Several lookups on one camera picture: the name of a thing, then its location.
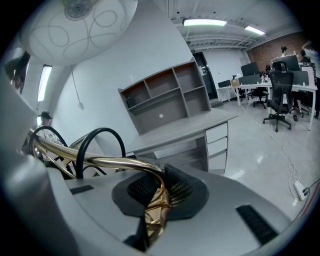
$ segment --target table leg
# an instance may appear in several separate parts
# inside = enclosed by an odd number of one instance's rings
[[[266,87],[267,88],[267,90],[268,90],[268,100],[271,100],[271,90],[270,90],[270,87],[269,86],[267,86]],[[268,114],[270,115],[271,114],[271,107],[268,107]]]
[[[312,122],[314,121],[315,116],[315,107],[316,107],[316,91],[312,92],[312,110],[311,110],[311,117],[308,130],[311,131]]]
[[[240,107],[240,97],[239,97],[239,88],[235,88],[236,98],[238,100],[238,107]]]
[[[245,100],[246,100],[246,103],[249,104],[247,88],[245,88],[244,91],[245,91]]]

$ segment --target power strip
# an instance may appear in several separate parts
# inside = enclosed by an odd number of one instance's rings
[[[296,182],[293,184],[293,187],[294,187],[295,191],[297,192],[300,201],[305,200],[307,196],[306,196],[305,193],[303,192],[303,190],[304,190],[305,188],[304,188],[304,186],[301,184],[300,180],[296,181]]]

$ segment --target white desk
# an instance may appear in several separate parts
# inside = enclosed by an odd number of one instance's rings
[[[221,88],[219,87],[219,88],[217,88],[220,99],[221,99],[221,93],[224,91],[224,92],[225,92],[225,95],[226,95],[226,99],[228,100],[228,102],[230,102],[230,98],[229,98],[229,93],[228,93],[228,91],[229,91],[229,90],[232,90],[232,89],[233,89],[232,86],[226,86],[226,87],[221,87]]]
[[[269,82],[262,82],[259,84],[241,84],[239,86],[234,86],[233,88],[235,88],[236,90],[236,97],[237,97],[237,101],[238,101],[238,107],[240,107],[240,97],[239,97],[239,89],[244,89],[245,90],[245,98],[246,98],[246,103],[248,104],[248,95],[247,95],[247,89],[255,89],[258,87],[266,87],[268,90],[268,99],[271,99],[271,93],[270,93],[270,88],[272,88],[272,84]],[[308,130],[311,131],[311,126],[312,126],[312,122],[314,120],[314,115],[315,115],[315,106],[316,106],[316,90],[317,87],[314,85],[309,85],[309,86],[303,86],[303,85],[298,85],[298,84],[294,84],[292,86],[292,90],[293,91],[298,91],[298,90],[303,90],[303,91],[308,91],[311,92],[313,94],[312,97],[312,111],[311,111],[311,117],[310,117],[310,123],[309,123],[309,127]]]
[[[183,118],[143,135],[136,136],[126,147],[126,153],[134,153],[138,159],[150,163],[192,165],[197,169],[222,174],[226,168],[228,155],[228,121],[236,114],[212,108],[190,118]],[[197,148],[163,158],[156,158],[154,152],[195,141]]]

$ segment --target white lampshade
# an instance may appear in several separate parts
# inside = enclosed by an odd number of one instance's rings
[[[22,47],[47,65],[82,62],[120,37],[136,8],[135,0],[45,1],[22,28]]]

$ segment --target gray shelf unit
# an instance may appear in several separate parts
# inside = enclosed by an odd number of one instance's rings
[[[140,135],[211,110],[194,61],[162,70],[118,91]]]

